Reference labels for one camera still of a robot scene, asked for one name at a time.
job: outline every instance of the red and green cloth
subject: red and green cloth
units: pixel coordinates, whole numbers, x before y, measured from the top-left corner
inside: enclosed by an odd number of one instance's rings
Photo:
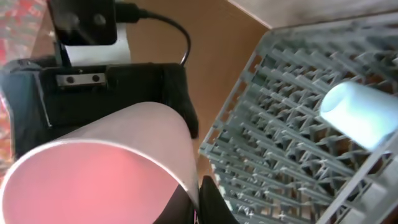
[[[0,65],[29,57],[46,9],[46,0],[0,1]]]

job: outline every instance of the grid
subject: grid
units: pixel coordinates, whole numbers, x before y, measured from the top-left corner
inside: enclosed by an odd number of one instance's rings
[[[241,223],[364,220],[370,208],[361,200],[386,189],[380,177],[398,162],[380,153],[351,181],[371,153],[318,108],[345,80],[395,95],[397,50],[398,14],[265,34],[200,149]],[[349,181],[353,190],[336,202]]]

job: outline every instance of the pink cup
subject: pink cup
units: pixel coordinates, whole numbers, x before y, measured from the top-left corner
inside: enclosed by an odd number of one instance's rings
[[[2,183],[0,223],[153,223],[178,184],[197,207],[187,125],[165,105],[139,103],[20,158]]]

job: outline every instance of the wooden surface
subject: wooden surface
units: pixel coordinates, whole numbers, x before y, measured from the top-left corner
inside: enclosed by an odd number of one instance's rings
[[[266,28],[227,0],[137,0],[139,7],[158,12],[183,25],[192,38],[187,62],[188,87],[200,122],[200,147]],[[53,53],[52,26],[46,17],[33,55]],[[127,27],[133,62],[179,62],[185,39],[178,30],[158,21],[143,20]],[[208,173],[208,161],[198,160],[199,176]]]
[[[268,28],[398,10],[397,0],[229,0]]]

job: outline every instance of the wire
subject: wire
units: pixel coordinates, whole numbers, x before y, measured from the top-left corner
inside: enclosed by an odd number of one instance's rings
[[[185,38],[187,40],[187,50],[185,51],[185,54],[182,57],[182,60],[181,60],[181,63],[180,63],[181,65],[184,66],[185,62],[187,62],[189,54],[191,52],[191,37],[189,36],[189,33],[184,29],[184,27],[182,27],[179,23],[175,22],[174,20],[172,20],[172,19],[170,19],[168,17],[159,15],[159,14],[154,13],[154,12],[149,12],[147,10],[142,10],[141,9],[140,18],[143,18],[143,19],[156,19],[156,20],[165,22],[167,24],[170,24],[171,26],[174,26],[175,28],[177,28],[179,31],[182,32],[182,34],[185,36]]]

